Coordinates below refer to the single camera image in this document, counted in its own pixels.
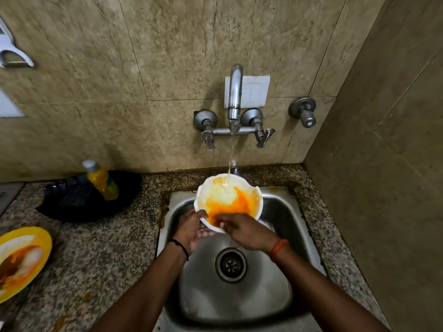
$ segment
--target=dish soap bottle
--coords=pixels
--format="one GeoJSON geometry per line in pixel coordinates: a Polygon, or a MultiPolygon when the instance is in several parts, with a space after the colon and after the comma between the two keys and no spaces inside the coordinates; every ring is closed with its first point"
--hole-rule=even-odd
{"type": "Polygon", "coordinates": [[[117,199],[119,189],[105,167],[99,166],[96,161],[87,160],[83,166],[88,171],[88,179],[98,191],[103,195],[106,201],[117,199]]]}

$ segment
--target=yellow plate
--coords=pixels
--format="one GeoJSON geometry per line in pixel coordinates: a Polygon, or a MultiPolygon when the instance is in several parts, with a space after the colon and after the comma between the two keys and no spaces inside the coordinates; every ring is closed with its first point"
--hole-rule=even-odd
{"type": "Polygon", "coordinates": [[[37,276],[51,249],[51,236],[40,227],[23,227],[0,237],[0,303],[37,276]]]}

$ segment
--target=granite countertop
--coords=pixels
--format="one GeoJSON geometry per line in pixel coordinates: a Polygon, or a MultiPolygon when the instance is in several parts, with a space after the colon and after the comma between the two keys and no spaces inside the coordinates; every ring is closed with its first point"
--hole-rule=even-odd
{"type": "MultiPolygon", "coordinates": [[[[224,168],[143,175],[131,206],[97,223],[61,223],[35,210],[46,183],[28,183],[0,218],[0,234],[23,226],[49,231],[47,265],[19,295],[0,305],[13,331],[85,331],[154,259],[163,196],[195,190],[224,168]]],[[[303,165],[238,168],[252,185],[290,185],[330,279],[388,324],[303,165]]]]}

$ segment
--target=white bottle cap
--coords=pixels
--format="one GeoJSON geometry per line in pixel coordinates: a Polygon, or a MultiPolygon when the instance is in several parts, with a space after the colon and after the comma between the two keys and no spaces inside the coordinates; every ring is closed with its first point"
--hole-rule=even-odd
{"type": "Polygon", "coordinates": [[[96,161],[93,161],[92,159],[83,161],[83,166],[89,173],[97,172],[100,168],[96,161]]]}

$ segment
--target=sink drain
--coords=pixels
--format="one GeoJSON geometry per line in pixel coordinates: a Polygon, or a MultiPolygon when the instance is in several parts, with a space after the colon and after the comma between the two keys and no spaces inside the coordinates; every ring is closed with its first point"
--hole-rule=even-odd
{"type": "Polygon", "coordinates": [[[237,283],[243,279],[247,268],[245,256],[236,248],[222,250],[215,259],[217,274],[228,283],[237,283]]]}

